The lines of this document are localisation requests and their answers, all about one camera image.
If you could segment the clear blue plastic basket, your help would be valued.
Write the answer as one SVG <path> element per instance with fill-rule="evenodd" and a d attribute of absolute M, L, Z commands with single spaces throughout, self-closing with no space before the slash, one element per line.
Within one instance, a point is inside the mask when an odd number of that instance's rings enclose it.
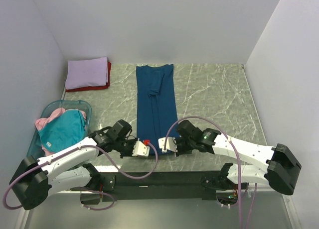
<path fill-rule="evenodd" d="M 89 125 L 91 122 L 91 115 L 92 115 L 92 107 L 90 104 L 83 100 L 71 101 L 71 100 L 57 100 L 53 101 L 48 104 L 42 114 L 41 118 L 48 118 L 56 109 L 64 108 L 66 110 L 69 109 L 77 109 L 86 113 L 86 120 L 85 120 L 85 133 L 84 136 L 86 137 L 89 132 Z M 33 156 L 35 159 L 45 156 L 44 150 L 41 148 L 40 143 L 40 136 L 38 134 L 38 130 L 35 130 L 33 135 L 31 144 L 29 146 L 27 156 Z"/>

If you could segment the dark blue t shirt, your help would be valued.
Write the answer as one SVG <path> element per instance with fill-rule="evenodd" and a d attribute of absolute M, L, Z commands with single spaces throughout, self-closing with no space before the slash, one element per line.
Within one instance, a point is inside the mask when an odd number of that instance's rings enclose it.
<path fill-rule="evenodd" d="M 177 121 L 173 83 L 174 65 L 136 67 L 137 137 L 149 140 L 159 155 L 158 139 Z"/>

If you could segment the black base beam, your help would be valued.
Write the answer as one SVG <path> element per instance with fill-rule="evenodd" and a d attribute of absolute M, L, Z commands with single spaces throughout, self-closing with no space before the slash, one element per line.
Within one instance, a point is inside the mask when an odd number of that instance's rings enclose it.
<path fill-rule="evenodd" d="M 216 200 L 217 191 L 238 186 L 220 171 L 154 172 L 144 179 L 121 173 L 100 173 L 85 188 L 110 194 L 115 200 L 196 199 Z"/>

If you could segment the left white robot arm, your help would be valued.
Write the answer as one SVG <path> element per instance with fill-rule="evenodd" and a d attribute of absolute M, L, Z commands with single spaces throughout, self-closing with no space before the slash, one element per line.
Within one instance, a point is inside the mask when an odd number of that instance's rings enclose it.
<path fill-rule="evenodd" d="M 15 171 L 9 190 L 25 210 L 34 209 L 49 196 L 68 189 L 83 187 L 95 191 L 103 181 L 99 171 L 87 161 L 113 150 L 121 158 L 135 156 L 139 140 L 131 138 L 131 132 L 131 125 L 121 119 L 58 153 L 38 159 L 26 157 Z"/>

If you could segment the aluminium rail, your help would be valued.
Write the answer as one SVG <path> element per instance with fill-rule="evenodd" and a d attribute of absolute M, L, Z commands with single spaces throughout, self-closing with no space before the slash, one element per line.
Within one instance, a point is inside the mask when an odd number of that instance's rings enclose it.
<path fill-rule="evenodd" d="M 99 195 L 101 192 L 99 190 L 91 190 L 91 189 L 83 188 L 83 187 L 76 187 L 69 190 L 63 190 L 58 192 L 58 194 L 89 194 L 89 193 Z"/>

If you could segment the folded red t shirt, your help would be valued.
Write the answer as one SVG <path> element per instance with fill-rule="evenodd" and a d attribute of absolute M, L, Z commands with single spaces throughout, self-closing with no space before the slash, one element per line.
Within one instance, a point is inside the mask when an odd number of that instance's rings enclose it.
<path fill-rule="evenodd" d="M 89 91 L 89 90 L 104 90 L 109 88 L 110 86 L 110 72 L 111 72 L 111 67 L 112 63 L 108 61 L 108 71 L 107 71 L 107 76 L 108 76 L 108 82 L 104 86 L 87 86 L 87 87 L 80 87 L 80 88 L 75 88 L 75 89 L 65 89 L 66 92 L 81 92 L 81 91 Z"/>

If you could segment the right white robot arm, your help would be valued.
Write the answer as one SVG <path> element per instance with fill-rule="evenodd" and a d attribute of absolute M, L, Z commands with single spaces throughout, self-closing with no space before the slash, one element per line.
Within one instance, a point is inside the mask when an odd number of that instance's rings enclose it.
<path fill-rule="evenodd" d="M 222 167 L 221 187 L 229 189 L 238 182 L 257 183 L 267 184 L 284 195 L 294 193 L 302 166 L 286 145 L 264 146 L 224 136 L 211 128 L 202 131 L 188 120 L 180 122 L 176 132 L 180 135 L 175 140 L 178 154 L 198 150 L 241 161 Z"/>

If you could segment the folded lavender t shirt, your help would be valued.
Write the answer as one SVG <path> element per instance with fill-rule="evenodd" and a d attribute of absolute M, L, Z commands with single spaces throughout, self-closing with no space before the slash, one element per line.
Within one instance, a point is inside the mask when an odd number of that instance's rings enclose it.
<path fill-rule="evenodd" d="M 65 82 L 65 88 L 67 90 L 83 87 L 100 87 L 105 86 L 107 82 L 107 57 L 68 61 L 68 72 Z"/>

